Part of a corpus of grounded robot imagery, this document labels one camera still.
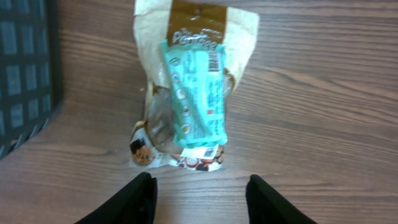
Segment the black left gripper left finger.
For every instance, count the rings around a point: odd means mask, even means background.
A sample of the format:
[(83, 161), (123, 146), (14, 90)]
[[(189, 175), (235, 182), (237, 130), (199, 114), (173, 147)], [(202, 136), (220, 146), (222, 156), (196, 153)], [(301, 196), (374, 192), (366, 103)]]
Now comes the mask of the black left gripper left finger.
[(76, 224), (153, 224), (157, 194), (157, 179), (142, 172)]

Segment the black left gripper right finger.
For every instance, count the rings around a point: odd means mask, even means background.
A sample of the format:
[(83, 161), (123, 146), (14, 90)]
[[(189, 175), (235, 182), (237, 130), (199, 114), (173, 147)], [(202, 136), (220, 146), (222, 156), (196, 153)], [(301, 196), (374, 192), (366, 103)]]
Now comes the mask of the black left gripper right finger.
[(246, 186), (250, 224), (316, 224), (260, 176), (250, 176)]

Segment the teal snack packet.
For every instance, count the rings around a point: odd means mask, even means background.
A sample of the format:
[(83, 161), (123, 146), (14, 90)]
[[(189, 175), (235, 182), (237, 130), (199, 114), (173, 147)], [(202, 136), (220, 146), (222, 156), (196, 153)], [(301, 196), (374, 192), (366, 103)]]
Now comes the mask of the teal snack packet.
[(174, 143), (189, 149), (226, 144), (223, 45), (170, 47), (164, 40), (161, 51), (170, 83)]

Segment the brown snack bag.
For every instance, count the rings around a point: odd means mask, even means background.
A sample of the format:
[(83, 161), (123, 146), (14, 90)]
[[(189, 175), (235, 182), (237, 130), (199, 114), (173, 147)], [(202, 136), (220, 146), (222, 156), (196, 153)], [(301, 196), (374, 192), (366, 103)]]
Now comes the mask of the brown snack bag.
[(228, 98), (234, 93), (254, 52), (260, 17), (235, 7), (187, 1), (137, 1), (134, 38), (147, 77), (144, 117), (134, 127), (129, 143), (135, 167), (175, 166), (190, 170), (218, 170), (224, 160), (224, 145), (182, 148), (174, 143), (174, 112), (170, 83), (161, 43), (199, 44), (225, 51), (225, 130)]

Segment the dark grey plastic basket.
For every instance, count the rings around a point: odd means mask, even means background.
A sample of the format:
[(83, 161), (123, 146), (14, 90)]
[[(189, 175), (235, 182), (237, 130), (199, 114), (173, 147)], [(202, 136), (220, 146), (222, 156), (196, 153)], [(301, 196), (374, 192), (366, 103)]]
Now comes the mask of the dark grey plastic basket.
[(1, 1), (1, 157), (41, 132), (63, 105), (57, 0)]

